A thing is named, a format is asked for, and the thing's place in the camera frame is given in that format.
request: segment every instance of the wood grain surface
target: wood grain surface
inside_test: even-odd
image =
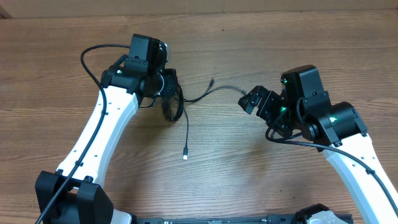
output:
[[[12,18],[395,9],[398,0],[0,0]]]
[[[8,12],[6,12],[6,10],[2,8],[0,3],[0,19],[8,19],[8,18],[11,18],[11,16],[8,14]]]
[[[33,223],[35,180],[76,143],[98,89],[80,65],[96,44],[129,44],[133,33],[170,45],[186,98],[215,86],[280,90],[280,73],[319,68],[332,103],[353,104],[377,156],[398,186],[398,11],[268,12],[0,21],[0,222]],[[125,49],[86,62],[97,77]],[[105,191],[139,217],[243,217],[294,213],[323,203],[362,219],[340,177],[313,148],[267,142],[266,125],[221,90],[187,105],[186,122],[139,109],[121,136]]]

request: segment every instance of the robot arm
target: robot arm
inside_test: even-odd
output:
[[[339,147],[334,145],[331,147],[348,152],[365,162],[379,176],[392,199],[398,202],[397,191],[377,159],[370,136],[355,134],[342,139],[341,143],[342,145]],[[344,155],[328,150],[324,150],[323,155],[347,186],[365,223],[398,223],[397,215],[390,201],[372,175],[367,174],[357,162]]]
[[[239,100],[239,105],[249,114],[258,106],[257,116],[283,137],[275,142],[293,144],[286,140],[293,137],[294,129],[299,129],[305,139],[318,146],[330,146],[363,161],[386,189],[358,162],[317,147],[343,179],[366,223],[398,223],[394,210],[398,194],[381,167],[368,129],[355,108],[347,102],[331,105],[313,65],[285,72],[280,81],[284,87],[280,95],[256,86]]]
[[[84,180],[86,177],[92,178],[92,183],[104,187],[106,170],[111,160],[114,149],[119,138],[129,120],[135,115],[138,109],[138,100],[135,93],[126,93],[126,89],[109,86],[104,89],[108,106],[106,107],[106,116],[101,125],[98,134],[88,150],[81,166],[76,170],[72,178]],[[87,122],[75,147],[69,155],[58,166],[57,171],[62,170],[63,176],[68,176],[75,166],[75,162],[83,152],[91,134],[97,125],[103,109],[103,100],[99,92],[98,101],[93,114]]]
[[[135,216],[113,208],[102,187],[119,138],[140,107],[143,97],[161,97],[164,115],[171,117],[170,110],[166,110],[169,109],[170,100],[179,92],[182,96],[175,70],[165,68],[168,57],[167,44],[152,37],[134,34],[129,55],[123,55],[103,72],[101,86],[108,104],[102,125],[84,155],[83,150],[88,146],[104,112],[103,95],[100,91],[93,114],[75,147],[58,166],[55,174],[42,171],[36,180],[35,189],[40,211],[46,210],[37,223],[40,223],[41,218],[44,224],[134,222]],[[181,116],[182,110],[179,112],[173,119]],[[82,155],[84,158],[76,169],[76,162]],[[77,194],[69,192],[72,188],[78,189]]]

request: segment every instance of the black cable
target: black cable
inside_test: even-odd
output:
[[[140,108],[152,108],[155,106],[156,103],[156,98],[153,98],[154,100],[152,101],[152,103],[149,106],[140,106]]]
[[[297,103],[296,103],[296,113],[297,113],[297,118],[301,123],[304,123],[303,118],[301,117],[301,113],[300,113],[300,102],[304,100],[304,97],[300,97],[299,99],[297,99]]]
[[[182,93],[182,88],[180,84],[177,84],[177,92],[176,95],[171,97],[171,98],[164,98],[163,97],[163,102],[162,102],[162,110],[163,110],[163,115],[164,117],[169,120],[170,122],[178,121],[183,113],[183,107],[184,107],[184,95]],[[175,115],[173,116],[172,114],[172,109],[171,109],[171,101],[176,100],[178,105],[177,105],[177,110],[175,112]]]
[[[273,130],[273,131],[272,131],[272,134],[271,134],[271,138],[274,138],[275,133],[276,133],[276,130]]]
[[[297,138],[297,137],[299,137],[299,136],[301,136],[302,135],[302,133],[297,133],[297,134],[293,134],[292,136],[289,136],[289,137],[286,137],[286,138],[277,138],[276,140],[289,140],[289,139],[295,139],[295,138]]]
[[[246,94],[247,94],[246,91],[242,90],[242,89],[239,88],[239,87],[232,86],[232,85],[219,86],[219,87],[216,87],[216,88],[210,90],[210,88],[211,88],[211,86],[212,86],[213,84],[214,84],[214,79],[211,80],[211,82],[210,82],[210,84],[209,84],[209,87],[207,88],[207,91],[206,91],[202,96],[199,96],[198,98],[193,99],[193,100],[187,100],[187,99],[184,98],[184,102],[186,102],[186,103],[196,103],[197,101],[200,101],[201,99],[203,99],[204,97],[206,97],[206,96],[209,95],[210,93],[213,93],[213,92],[215,92],[215,91],[217,91],[217,90],[222,90],[222,89],[231,89],[231,90],[236,90],[236,91],[242,93],[243,95],[246,95]]]
[[[321,148],[321,149],[326,149],[332,152],[336,152],[338,154],[344,155],[352,160],[354,160],[355,162],[357,162],[359,165],[361,165],[362,167],[365,168],[365,171],[367,174],[371,174],[373,176],[373,178],[376,180],[376,182],[380,185],[381,189],[383,190],[384,194],[386,195],[388,201],[390,202],[392,209],[395,211],[396,215],[398,216],[398,208],[397,205],[394,202],[394,199],[392,199],[391,194],[389,193],[389,191],[387,190],[387,187],[384,185],[384,183],[382,182],[382,180],[379,178],[379,176],[377,176],[376,172],[374,170],[372,170],[368,165],[366,165],[363,161],[361,161],[360,159],[358,159],[357,157],[354,157],[353,155],[342,151],[340,149],[336,149],[334,147],[330,147],[330,146],[323,146],[320,144],[315,144],[315,143],[309,143],[309,142],[300,142],[300,141],[286,141],[285,139],[274,139],[274,138],[270,138],[269,137],[269,133],[272,129],[272,127],[276,124],[276,121],[278,121],[288,110],[285,110],[283,113],[281,113],[278,118],[272,123],[272,125],[270,127],[268,127],[267,131],[266,131],[266,138],[268,141],[272,141],[275,143],[281,143],[281,144],[291,144],[291,145],[296,145],[296,146],[308,146],[308,147],[317,147],[317,148]]]
[[[212,88],[213,85],[214,85],[214,78],[211,79],[211,81],[210,81],[210,83],[209,83],[209,86],[208,86],[207,89],[206,89],[206,92],[205,92],[204,94],[202,94],[202,96],[199,96],[198,98],[193,99],[193,100],[187,100],[187,99],[185,99],[185,98],[183,97],[183,94],[182,94],[181,86],[178,85],[179,91],[180,91],[180,94],[178,94],[178,96],[179,96],[179,98],[178,98],[178,100],[179,100],[178,106],[181,106],[181,109],[183,109],[183,112],[185,113],[185,117],[186,117],[186,119],[187,119],[187,136],[186,136],[186,138],[185,138],[185,147],[184,147],[184,150],[183,150],[183,152],[182,152],[182,159],[183,159],[183,160],[187,160],[187,159],[188,159],[188,130],[189,130],[188,114],[187,114],[187,111],[185,110],[184,103],[196,103],[197,101],[200,101],[201,99],[203,99],[204,97],[206,97],[206,96],[209,95],[210,93],[213,93],[213,92],[215,92],[215,91],[217,91],[217,90],[222,90],[222,89],[232,89],[232,90],[236,90],[236,91],[238,91],[238,92],[240,92],[240,93],[242,93],[242,94],[244,94],[244,95],[247,94],[246,91],[244,91],[244,90],[242,90],[242,89],[240,89],[240,88],[238,88],[238,87],[236,87],[236,86],[232,86],[232,85],[219,86],[219,87],[214,88],[213,90],[210,90],[210,89]]]
[[[106,114],[106,95],[105,95],[105,91],[101,85],[101,83],[97,80],[97,78],[95,78],[94,74],[88,69],[85,61],[84,61],[84,56],[87,52],[94,50],[94,49],[98,49],[98,48],[102,48],[102,47],[124,47],[124,48],[130,48],[130,46],[127,45],[121,45],[121,44],[101,44],[101,45],[96,45],[96,46],[92,46],[87,48],[86,50],[84,50],[81,55],[80,55],[80,62],[81,65],[83,66],[83,68],[86,70],[86,72],[89,74],[89,76],[94,80],[94,82],[97,84],[99,90],[101,91],[102,94],[102,99],[103,99],[103,109],[101,112],[101,117],[99,118],[97,127],[95,127],[95,130],[93,132],[93,135],[91,136],[90,140],[88,141],[85,149],[83,150],[83,152],[81,153],[79,160],[77,160],[75,162],[75,166],[73,167],[73,169],[70,171],[68,177],[65,179],[65,181],[63,181],[63,184],[58,188],[58,190],[56,191],[56,193],[54,194],[54,196],[51,198],[50,202],[46,205],[46,207],[44,208],[43,212],[40,214],[40,216],[38,217],[36,224],[40,224],[40,222],[43,220],[44,216],[49,212],[50,208],[54,205],[56,199],[58,198],[58,196],[61,194],[61,192],[64,190],[64,188],[67,186],[68,182],[70,181],[70,179],[72,178],[72,176],[75,174],[77,168],[79,168],[81,162],[83,161],[87,151],[89,150],[91,144],[93,143],[98,131],[100,130],[101,124],[104,120],[105,114]]]
[[[184,150],[182,152],[182,159],[183,160],[187,160],[188,159],[188,130],[189,130],[189,120],[188,120],[188,114],[187,111],[185,110],[185,108],[182,108],[184,110],[185,113],[185,118],[187,119],[187,136],[185,137],[185,147]]]

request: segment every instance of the wooden table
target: wooden table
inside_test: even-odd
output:
[[[280,73],[319,68],[332,103],[363,117],[398,187],[398,11],[272,12],[0,21],[0,222],[33,223],[42,170],[55,171],[84,128],[98,89],[80,65],[96,44],[129,44],[133,33],[171,48],[186,98],[215,86],[280,90]],[[100,77],[126,49],[101,49],[86,62]],[[361,216],[340,177],[313,148],[267,142],[266,125],[222,90],[187,105],[170,124],[159,106],[141,109],[113,154],[105,191],[139,217],[242,217],[293,213],[323,203]]]

